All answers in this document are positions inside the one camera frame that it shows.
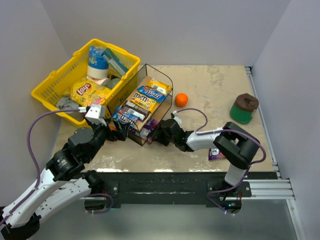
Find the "blue M&M's bag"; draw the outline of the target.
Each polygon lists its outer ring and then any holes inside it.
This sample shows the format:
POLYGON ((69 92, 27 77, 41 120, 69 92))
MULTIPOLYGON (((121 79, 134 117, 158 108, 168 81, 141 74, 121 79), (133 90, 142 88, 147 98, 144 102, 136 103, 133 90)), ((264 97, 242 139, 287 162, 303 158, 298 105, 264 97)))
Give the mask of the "blue M&M's bag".
POLYGON ((139 87, 137 89, 137 91, 139 93, 145 95, 146 97, 157 101, 158 103, 161 103, 162 101, 164 101, 166 99, 166 96, 163 93, 161 93, 161 92, 159 92, 149 86, 143 85, 143 86, 139 87))
POLYGON ((120 106, 117 106, 115 112, 112 115, 113 119, 118 119, 121 123, 129 123, 130 126, 134 126, 136 121, 139 119, 138 116, 126 112, 120 106))

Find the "purple Fox's candy bag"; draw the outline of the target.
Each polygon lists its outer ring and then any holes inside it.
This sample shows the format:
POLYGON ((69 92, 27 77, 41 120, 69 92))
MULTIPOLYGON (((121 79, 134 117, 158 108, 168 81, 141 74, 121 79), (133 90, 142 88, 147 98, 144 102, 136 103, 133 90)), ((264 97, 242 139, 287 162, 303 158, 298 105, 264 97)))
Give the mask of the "purple Fox's candy bag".
POLYGON ((159 122, 156 119, 150 118, 141 130, 132 128, 128 133, 128 137, 141 146, 145 143, 151 144, 153 140, 150 134, 156 129, 158 124, 159 122))

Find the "brown chocolate bag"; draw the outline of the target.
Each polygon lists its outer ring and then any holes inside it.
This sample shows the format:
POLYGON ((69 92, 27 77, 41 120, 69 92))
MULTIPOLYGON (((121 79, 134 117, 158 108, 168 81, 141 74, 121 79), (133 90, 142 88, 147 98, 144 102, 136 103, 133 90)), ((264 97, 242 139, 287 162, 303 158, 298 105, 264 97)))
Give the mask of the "brown chocolate bag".
POLYGON ((141 122, 143 122, 150 114, 148 110, 128 100, 125 100, 121 107, 129 114, 137 116, 141 122))

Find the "yellow M&M's bag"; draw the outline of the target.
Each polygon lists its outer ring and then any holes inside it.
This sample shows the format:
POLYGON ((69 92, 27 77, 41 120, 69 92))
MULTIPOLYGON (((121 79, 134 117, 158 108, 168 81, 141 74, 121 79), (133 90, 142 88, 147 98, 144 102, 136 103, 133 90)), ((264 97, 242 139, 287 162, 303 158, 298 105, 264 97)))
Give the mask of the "yellow M&M's bag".
POLYGON ((147 97, 138 91, 136 91, 130 98, 130 102, 138 105, 139 107, 151 113, 153 113, 159 105, 159 103, 156 100, 147 97))

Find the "small yellow snack bar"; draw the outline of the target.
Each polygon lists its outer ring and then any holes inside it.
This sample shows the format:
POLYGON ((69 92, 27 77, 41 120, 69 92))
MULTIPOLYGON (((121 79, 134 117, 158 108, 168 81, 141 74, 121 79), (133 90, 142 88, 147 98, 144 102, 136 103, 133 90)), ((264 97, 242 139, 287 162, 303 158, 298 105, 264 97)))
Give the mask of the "small yellow snack bar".
POLYGON ((171 85, 167 85, 161 81, 156 80, 155 78, 152 78, 147 83, 147 86, 162 93, 163 95, 167 95, 173 88, 171 85))

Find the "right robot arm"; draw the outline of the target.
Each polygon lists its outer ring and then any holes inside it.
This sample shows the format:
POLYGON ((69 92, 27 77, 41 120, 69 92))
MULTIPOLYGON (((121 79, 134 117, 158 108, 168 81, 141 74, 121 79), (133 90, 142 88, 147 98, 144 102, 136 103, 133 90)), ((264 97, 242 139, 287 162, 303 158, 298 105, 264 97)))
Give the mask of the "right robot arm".
POLYGON ((232 188, 244 180, 258 150, 263 153, 261 161, 266 158, 260 141, 233 122, 212 131, 185 131, 171 118, 160 121, 149 137, 164 146, 172 143, 182 152, 218 149, 230 162, 224 182, 232 188))

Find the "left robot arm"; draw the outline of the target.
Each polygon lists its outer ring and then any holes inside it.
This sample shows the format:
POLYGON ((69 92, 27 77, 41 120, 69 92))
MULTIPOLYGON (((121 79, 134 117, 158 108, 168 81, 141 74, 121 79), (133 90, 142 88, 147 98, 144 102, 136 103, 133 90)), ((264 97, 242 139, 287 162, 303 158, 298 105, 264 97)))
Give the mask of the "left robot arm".
POLYGON ((104 181, 94 170, 76 178, 106 141, 125 141, 130 124, 105 119, 106 123, 78 128, 63 148, 48 161, 35 184, 17 200, 0 209, 1 234, 5 240, 27 240, 41 223, 62 208, 83 197, 103 197, 109 206, 113 198, 104 191, 104 181))

